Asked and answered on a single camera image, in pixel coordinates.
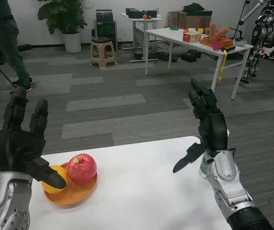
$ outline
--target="orange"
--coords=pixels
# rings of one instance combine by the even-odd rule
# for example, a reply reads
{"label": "orange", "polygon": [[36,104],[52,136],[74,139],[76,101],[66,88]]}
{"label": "orange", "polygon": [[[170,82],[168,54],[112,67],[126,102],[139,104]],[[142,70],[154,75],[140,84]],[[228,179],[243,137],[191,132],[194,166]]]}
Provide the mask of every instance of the orange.
{"label": "orange", "polygon": [[[58,174],[62,178],[64,178],[64,180],[68,184],[68,176],[67,176],[66,170],[63,167],[58,166],[58,165],[54,165],[54,166],[51,166],[51,168],[56,170],[58,172]],[[47,183],[44,183],[44,182],[41,182],[41,185],[42,185],[43,189],[47,193],[50,193],[50,194],[58,194],[58,193],[60,193],[60,192],[62,192],[66,189],[66,188],[63,188],[63,189],[54,188],[54,187],[52,187],[52,186],[50,186],[50,185],[48,185]]]}

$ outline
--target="red apple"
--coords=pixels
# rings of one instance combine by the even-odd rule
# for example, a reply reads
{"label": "red apple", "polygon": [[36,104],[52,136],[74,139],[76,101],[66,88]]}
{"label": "red apple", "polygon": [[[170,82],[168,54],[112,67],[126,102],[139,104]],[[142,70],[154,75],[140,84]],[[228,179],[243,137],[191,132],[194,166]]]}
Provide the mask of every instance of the red apple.
{"label": "red apple", "polygon": [[79,154],[73,157],[67,166],[68,177],[76,184],[86,184],[97,173],[97,164],[92,156]]}

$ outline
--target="plastic stool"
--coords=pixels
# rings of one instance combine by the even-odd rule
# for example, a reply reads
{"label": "plastic stool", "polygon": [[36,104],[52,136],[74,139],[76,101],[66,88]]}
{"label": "plastic stool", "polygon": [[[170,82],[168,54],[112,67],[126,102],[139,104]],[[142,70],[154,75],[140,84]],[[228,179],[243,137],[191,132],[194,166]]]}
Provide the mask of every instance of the plastic stool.
{"label": "plastic stool", "polygon": [[[93,55],[93,46],[97,47],[99,54]],[[111,47],[112,55],[106,53],[107,46]],[[113,61],[114,64],[117,65],[116,55],[114,53],[114,45],[110,38],[107,38],[107,37],[93,38],[91,40],[90,53],[91,53],[90,65],[92,65],[93,62],[97,62],[99,64],[100,69],[106,68],[106,64],[111,61]]]}

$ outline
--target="black bag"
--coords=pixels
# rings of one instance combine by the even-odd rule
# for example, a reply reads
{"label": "black bag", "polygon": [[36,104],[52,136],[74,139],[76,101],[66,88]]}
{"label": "black bag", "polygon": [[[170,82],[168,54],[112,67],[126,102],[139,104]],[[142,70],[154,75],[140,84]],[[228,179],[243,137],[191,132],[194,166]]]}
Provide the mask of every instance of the black bag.
{"label": "black bag", "polygon": [[184,6],[183,11],[186,12],[187,14],[189,14],[190,12],[194,12],[194,11],[203,11],[204,8],[198,4],[198,3],[192,3],[189,6]]}

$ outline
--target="desk with equipment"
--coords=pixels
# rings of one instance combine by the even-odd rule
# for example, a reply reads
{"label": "desk with equipment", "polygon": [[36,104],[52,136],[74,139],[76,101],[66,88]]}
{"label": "desk with equipment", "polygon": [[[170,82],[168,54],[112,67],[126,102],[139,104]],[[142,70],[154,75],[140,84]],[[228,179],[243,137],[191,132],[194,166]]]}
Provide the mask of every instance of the desk with equipment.
{"label": "desk with equipment", "polygon": [[[212,47],[210,46],[206,46],[201,44],[200,42],[193,42],[193,43],[188,43],[188,42],[184,42],[183,41],[183,30],[179,29],[179,30],[171,30],[170,28],[163,28],[163,29],[156,29],[156,30],[146,30],[145,31],[145,52],[144,52],[144,56],[143,59],[146,61],[145,64],[145,75],[148,74],[148,47],[149,47],[149,37],[150,35],[156,36],[156,37],[160,37],[164,40],[170,41],[170,57],[172,56],[172,46],[173,43],[177,43],[183,46],[188,46],[191,49],[197,49],[199,51],[214,55],[214,56],[218,56],[218,62],[217,62],[217,66],[216,66],[216,71],[213,77],[213,82],[212,82],[212,86],[211,89],[214,91],[215,87],[216,87],[216,83],[221,71],[221,67],[222,67],[222,62],[223,62],[223,58],[224,58],[224,52],[222,51],[214,51]],[[237,65],[241,65],[241,68],[238,72],[238,78],[236,80],[236,84],[231,96],[231,99],[235,98],[239,83],[240,83],[240,79],[243,75],[243,71],[247,62],[247,58],[249,55],[249,51],[250,49],[253,48],[253,46],[251,45],[244,45],[244,46],[237,46],[234,50],[231,50],[228,52],[228,54],[232,54],[232,53],[237,53],[240,51],[245,51],[243,59],[240,62],[225,66],[225,68],[231,68]],[[171,69],[171,58],[169,58],[169,65],[168,65],[168,69]]]}
{"label": "desk with equipment", "polygon": [[[144,44],[143,31],[146,31],[148,29],[149,23],[157,23],[158,21],[163,21],[163,19],[159,14],[155,15],[156,11],[136,11],[136,10],[132,10],[131,8],[130,9],[128,8],[126,11],[127,13],[121,13],[121,15],[126,17],[128,20],[130,20],[133,23],[133,47],[126,48],[126,49],[133,49],[135,51],[138,48],[138,46],[140,46],[143,48],[143,51],[144,51],[145,44]],[[152,15],[156,17],[150,17],[148,19],[144,19],[143,14],[149,15],[149,16]],[[143,28],[144,28],[143,31],[136,28],[136,23],[143,23]],[[131,60],[131,62],[142,62],[142,61],[145,61],[145,60],[144,59]]]}

